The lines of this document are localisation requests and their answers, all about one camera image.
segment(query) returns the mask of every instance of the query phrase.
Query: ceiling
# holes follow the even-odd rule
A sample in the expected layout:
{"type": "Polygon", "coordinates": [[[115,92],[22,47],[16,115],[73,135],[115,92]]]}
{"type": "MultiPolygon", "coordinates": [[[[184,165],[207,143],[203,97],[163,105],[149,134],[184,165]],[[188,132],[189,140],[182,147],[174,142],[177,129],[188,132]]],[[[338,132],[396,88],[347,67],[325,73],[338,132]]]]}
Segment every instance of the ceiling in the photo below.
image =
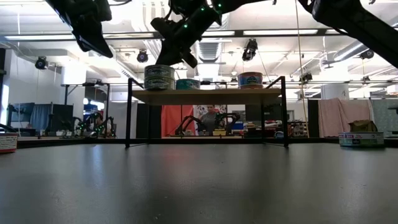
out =
{"type": "MultiPolygon", "coordinates": [[[[50,6],[41,0],[25,0],[11,1],[0,0],[0,35],[15,34],[62,34],[69,33],[69,27],[62,23],[59,17],[54,13],[50,6]],[[12,2],[18,2],[18,5],[10,5],[12,2]]],[[[361,0],[363,6],[371,13],[384,20],[390,22],[397,17],[398,0],[376,0],[376,3],[369,5],[368,1],[361,0]]],[[[164,15],[168,8],[165,0],[136,0],[123,7],[113,7],[113,22],[103,23],[103,32],[140,32],[153,31],[148,25],[150,20],[156,16],[164,15]],[[152,6],[152,10],[148,11],[144,6],[152,6]]],[[[312,16],[304,11],[301,5],[298,5],[298,26],[300,29],[318,29],[325,28],[324,25],[315,21],[312,16]]],[[[257,2],[240,7],[238,10],[230,13],[228,30],[251,30],[251,29],[297,29],[296,8],[293,0],[278,0],[275,6],[272,1],[257,2]]],[[[219,57],[220,67],[217,70],[219,80],[229,79],[232,71],[238,74],[241,72],[262,72],[267,74],[271,80],[276,79],[280,75],[290,76],[290,79],[299,79],[300,65],[304,65],[315,58],[326,59],[322,53],[332,54],[339,51],[355,40],[346,36],[318,36],[318,37],[301,37],[300,44],[298,37],[258,37],[256,38],[259,50],[258,54],[250,62],[243,62],[241,55],[243,47],[248,38],[228,38],[222,43],[221,55],[219,57]]],[[[117,52],[117,59],[123,63],[131,72],[142,78],[144,67],[155,63],[155,54],[150,50],[149,61],[146,63],[138,63],[136,60],[139,49],[148,49],[148,45],[159,45],[158,40],[109,40],[108,44],[117,52]]],[[[23,52],[32,49],[66,49],[77,58],[85,58],[84,54],[77,44],[72,41],[64,42],[21,42],[19,48],[23,52]]],[[[376,55],[370,60],[358,58],[350,58],[341,62],[348,73],[345,77],[337,75],[338,78],[344,80],[358,79],[364,74],[369,74],[386,68],[389,65],[384,59],[376,55]]],[[[197,69],[187,66],[187,77],[195,76],[200,78],[197,69]]],[[[117,71],[107,67],[107,63],[97,63],[91,66],[89,77],[95,78],[112,78],[114,82],[119,82],[117,78],[125,82],[125,77],[118,74],[117,71]]],[[[306,68],[311,71],[315,80],[336,80],[331,72],[324,72],[320,63],[315,66],[306,68]]],[[[396,70],[391,70],[377,79],[390,79],[398,75],[396,70]]]]}

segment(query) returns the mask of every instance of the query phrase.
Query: orange curtain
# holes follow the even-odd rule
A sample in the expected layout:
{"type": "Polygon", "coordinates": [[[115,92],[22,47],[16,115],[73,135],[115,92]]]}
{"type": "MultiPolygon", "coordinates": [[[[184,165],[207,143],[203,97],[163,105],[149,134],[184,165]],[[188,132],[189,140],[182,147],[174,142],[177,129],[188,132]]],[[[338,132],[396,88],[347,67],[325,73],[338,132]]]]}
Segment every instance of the orange curtain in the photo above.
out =
{"type": "MultiPolygon", "coordinates": [[[[186,116],[193,115],[192,105],[182,106],[182,119],[186,116]]],[[[174,135],[175,130],[181,123],[181,106],[165,105],[162,107],[162,137],[174,135]]],[[[192,130],[195,134],[195,122],[189,124],[187,130],[192,130]]]]}

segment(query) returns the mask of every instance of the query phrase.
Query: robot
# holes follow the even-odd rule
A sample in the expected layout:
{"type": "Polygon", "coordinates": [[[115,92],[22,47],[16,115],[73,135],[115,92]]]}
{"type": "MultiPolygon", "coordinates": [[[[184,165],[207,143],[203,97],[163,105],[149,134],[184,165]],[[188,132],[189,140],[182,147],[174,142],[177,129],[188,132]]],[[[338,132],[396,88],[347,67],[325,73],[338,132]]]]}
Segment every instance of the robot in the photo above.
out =
{"type": "MultiPolygon", "coordinates": [[[[108,0],[46,0],[72,34],[83,51],[94,50],[106,57],[112,53],[102,36],[101,22],[112,19],[108,0]]],[[[132,0],[118,4],[122,7],[132,0]]],[[[263,0],[170,0],[170,12],[155,18],[151,24],[163,36],[157,65],[186,62],[192,68],[198,64],[190,47],[221,16],[242,5],[263,0]],[[170,21],[171,11],[182,16],[170,21]]],[[[337,32],[358,39],[375,53],[398,67],[398,31],[365,10],[359,0],[298,0],[313,18],[337,32]]]]}

